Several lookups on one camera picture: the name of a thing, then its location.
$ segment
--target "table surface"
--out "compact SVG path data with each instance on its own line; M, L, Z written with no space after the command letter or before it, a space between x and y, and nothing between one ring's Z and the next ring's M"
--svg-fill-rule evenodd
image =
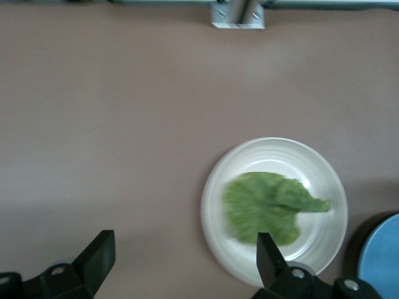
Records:
M269 11L224 31L205 7L0 6L0 270L31 278L114 229L96 298L250 298L201 230L215 163L253 138L317 150L355 229L398 208L397 12Z

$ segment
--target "blue plate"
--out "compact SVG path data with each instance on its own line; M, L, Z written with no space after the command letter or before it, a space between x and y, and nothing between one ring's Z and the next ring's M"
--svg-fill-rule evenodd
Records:
M368 237L360 254L358 277L383 299L399 298L399 214L383 221Z

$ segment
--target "white plate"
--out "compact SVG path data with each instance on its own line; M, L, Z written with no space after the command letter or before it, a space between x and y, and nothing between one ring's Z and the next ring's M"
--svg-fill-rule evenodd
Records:
M327 213L299 213L300 237L292 245L279 247L286 261L304 263L319 274L344 240L348 221L345 191L334 169L320 154L285 138L245 142L228 152L209 175L201 203L201 220L216 259L236 278L263 287L256 267L256 246L242 244L230 234L221 202L225 184L250 171L296 178L314 197L330 201Z

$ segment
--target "gray tabletop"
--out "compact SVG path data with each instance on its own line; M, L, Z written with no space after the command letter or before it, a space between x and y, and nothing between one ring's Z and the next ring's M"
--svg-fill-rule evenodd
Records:
M0 6L0 271L24 279L114 229L106 298L249 298L201 231L223 154L280 136L317 150L359 224L398 208L397 12L271 11L222 31L207 8Z

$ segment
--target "lettuce leaf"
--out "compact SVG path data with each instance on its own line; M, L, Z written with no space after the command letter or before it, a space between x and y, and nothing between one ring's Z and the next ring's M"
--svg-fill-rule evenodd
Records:
M330 209L298 180L267 172L244 173L227 183L223 204L235 238L249 244L256 244L258 232L269 232L277 245L290 245L300 234L299 212Z

